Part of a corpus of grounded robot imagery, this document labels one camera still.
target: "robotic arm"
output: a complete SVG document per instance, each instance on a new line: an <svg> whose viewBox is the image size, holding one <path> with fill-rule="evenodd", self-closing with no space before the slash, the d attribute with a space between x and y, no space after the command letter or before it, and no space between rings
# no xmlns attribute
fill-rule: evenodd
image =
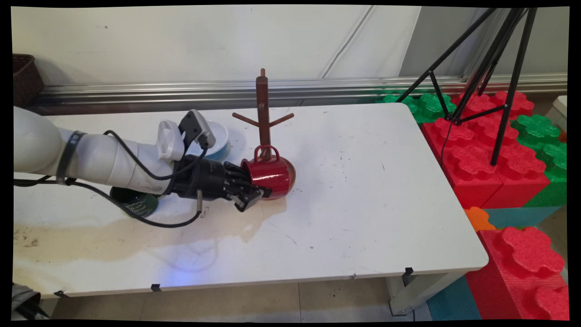
<svg viewBox="0 0 581 327"><path fill-rule="evenodd" d="M151 145L122 140L113 131L84 134L61 129L45 117L14 107L15 172L56 176L61 184L69 177L198 201L224 198L233 200L241 212L270 196L272 190L252 185L248 173L232 163L184 155L193 142L204 154L216 142L196 110L179 125L160 122L157 144Z"/></svg>

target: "black tripod leg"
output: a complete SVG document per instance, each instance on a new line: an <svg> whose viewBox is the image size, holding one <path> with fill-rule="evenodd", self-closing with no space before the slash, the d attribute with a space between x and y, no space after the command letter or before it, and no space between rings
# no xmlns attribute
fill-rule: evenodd
<svg viewBox="0 0 581 327"><path fill-rule="evenodd" d="M480 66L478 66L478 69L472 76L472 79L470 79L470 82L468 83L468 86L464 91L464 96L462 96L462 99L458 104L458 108L454 112L453 120L457 120L458 118L461 117L464 107L466 107L466 104L470 100L472 93L474 93L474 91L476 90L476 86L478 86L479 82L482 80L482 77L484 76L488 68L491 66L493 56L497 53L498 48L505 34L508 31L510 31L510 26L512 26L512 23L520 17L522 11L523 11L522 8L512 8L508 13L508 16L506 17L502 26L500 27L498 34L496 34L494 40L492 41L492 44L490 45L490 48L486 52L486 55L484 55L484 58L482 59Z"/></svg>
<svg viewBox="0 0 581 327"><path fill-rule="evenodd" d="M440 86L437 84L436 75L434 75L434 72L430 72L430 78L432 79L432 84L434 84L434 88L436 89L437 98L440 100L440 105L444 111L444 119L450 120L450 114L448 113L448 108L446 108L446 103L444 102L444 97L442 97L442 91L440 91Z"/></svg>
<svg viewBox="0 0 581 327"><path fill-rule="evenodd" d="M496 65L498 65L498 61L500 60L500 57L503 55L504 49L506 49L507 44L512 36L512 33L514 32L514 29L517 27L518 23L520 23L523 16L524 15L520 15L518 20L516 20L512 24L512 26L510 27L510 31L504 36L504 39L500 45L500 48L498 49L497 53L494 55L492 65L488 69L488 72L486 73L486 77L484 77L484 81L482 81L482 85L480 86L480 89L478 90L478 96L480 96L484 93L486 86L488 85L488 82L490 81L490 78L492 77L492 74L494 73L494 68L496 68Z"/></svg>
<svg viewBox="0 0 581 327"><path fill-rule="evenodd" d="M512 107L512 100L514 99L514 94L517 91L518 79L521 76L522 62L525 60L526 47L529 44L530 31L533 29L536 13L537 8L529 8L529 13L526 16L525 29L522 32L521 43L518 46L517 59L514 63L514 70L512 71L510 86L508 87L507 101L504 104L503 117L500 120L500 127L498 128L498 135L496 136L496 143L494 144L494 150L492 152L492 160L490 161L492 166L496 166L498 161L500 146L503 143L504 131L507 128L508 117L510 116L510 109Z"/></svg>
<svg viewBox="0 0 581 327"><path fill-rule="evenodd" d="M434 69L436 69L444 60L446 60L446 58L448 58L448 56L454 51L456 50L456 48L458 48L458 46L464 42L464 40L466 40L466 38L468 38L470 36L470 34L472 34L472 32L474 32L474 30L476 30L478 28L478 26L480 26L487 18L488 16L490 16L494 11L496 10L496 8L488 8L483 14L482 16L480 16L480 18L478 18L478 20L476 20L474 22L474 24L472 24L468 30L466 30L466 32L464 32L460 38L458 38L456 40L456 42L452 43L452 45L448 48L448 50L446 50L415 82L414 84L412 84L398 99L396 102L402 102L408 95L410 95L410 93L412 91L414 91L414 89L416 87L418 87L418 85L420 83L422 83L426 77L428 77L428 75L430 74L430 72L432 72Z"/></svg>

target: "dark green cup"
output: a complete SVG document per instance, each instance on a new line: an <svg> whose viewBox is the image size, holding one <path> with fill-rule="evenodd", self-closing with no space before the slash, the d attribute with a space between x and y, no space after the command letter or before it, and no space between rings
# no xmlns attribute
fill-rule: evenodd
<svg viewBox="0 0 581 327"><path fill-rule="evenodd" d="M138 192L121 187L112 187L109 196L134 214L144 218L157 209L159 196L150 193Z"/></svg>

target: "wicker basket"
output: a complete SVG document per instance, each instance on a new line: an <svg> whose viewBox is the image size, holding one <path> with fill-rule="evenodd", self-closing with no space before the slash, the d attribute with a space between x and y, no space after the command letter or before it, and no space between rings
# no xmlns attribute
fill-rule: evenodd
<svg viewBox="0 0 581 327"><path fill-rule="evenodd" d="M44 88L38 69L31 55L12 54L12 83L14 105L24 107L31 104Z"/></svg>

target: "red mug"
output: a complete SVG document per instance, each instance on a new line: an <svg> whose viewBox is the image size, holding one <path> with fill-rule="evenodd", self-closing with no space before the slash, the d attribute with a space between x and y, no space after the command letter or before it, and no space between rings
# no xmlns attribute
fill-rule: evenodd
<svg viewBox="0 0 581 327"><path fill-rule="evenodd" d="M271 148L277 157L264 161L258 157L258 151L262 148ZM268 187L272 194L268 200L283 197L287 195L294 184L294 167L285 158L282 158L278 150L271 145L259 145L254 150L254 160L242 160L240 164L242 169L250 173L252 184Z"/></svg>

